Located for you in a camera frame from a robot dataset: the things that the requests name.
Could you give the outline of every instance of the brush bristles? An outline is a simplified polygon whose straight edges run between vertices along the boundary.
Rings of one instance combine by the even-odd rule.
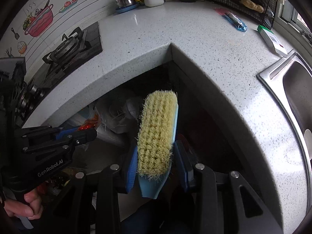
[[[139,175],[157,179],[168,171],[176,109],[173,91],[155,91],[147,96],[138,133]]]

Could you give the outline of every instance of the pink pot decal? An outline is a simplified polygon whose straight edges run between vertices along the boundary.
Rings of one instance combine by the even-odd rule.
[[[51,11],[53,4],[47,6],[40,14],[30,23],[25,31],[25,35],[30,34],[33,37],[40,35],[53,21],[53,13]]]

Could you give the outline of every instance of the white speckled countertop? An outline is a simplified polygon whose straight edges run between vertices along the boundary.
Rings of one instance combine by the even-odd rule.
[[[256,78],[280,57],[268,49],[256,23],[238,14],[248,30],[237,31],[216,7],[210,2],[167,2],[99,21],[103,52],[53,89],[24,127],[58,126],[116,86],[172,59],[200,85],[192,75],[196,68],[198,80],[204,76],[227,101],[231,110],[219,114],[250,163],[267,206],[284,233],[291,234],[307,210],[304,164],[288,120]],[[289,52],[292,46],[275,34]],[[231,112],[247,132],[235,131]]]

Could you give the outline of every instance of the human hand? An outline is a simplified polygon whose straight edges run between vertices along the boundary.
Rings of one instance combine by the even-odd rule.
[[[4,209],[9,217],[25,216],[29,220],[39,219],[41,217],[43,206],[41,205],[41,197],[37,189],[24,194],[24,199],[29,206],[12,199],[6,199],[4,202]]]

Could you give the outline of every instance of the screw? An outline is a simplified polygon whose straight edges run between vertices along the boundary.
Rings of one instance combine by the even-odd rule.
[[[197,163],[197,164],[195,165],[195,167],[196,167],[196,169],[198,169],[198,170],[203,170],[203,169],[205,168],[205,166],[204,166],[202,163]]]
[[[85,175],[84,173],[79,172],[79,173],[76,173],[75,177],[80,179],[80,178],[83,178],[84,175]]]
[[[116,170],[119,169],[119,165],[117,165],[116,163],[115,163],[115,164],[112,164],[112,165],[110,166],[110,169],[113,170],[113,171],[116,171]]]
[[[231,172],[231,176],[232,176],[233,178],[238,178],[238,177],[239,177],[239,173],[238,173],[237,171],[232,171],[232,172]]]

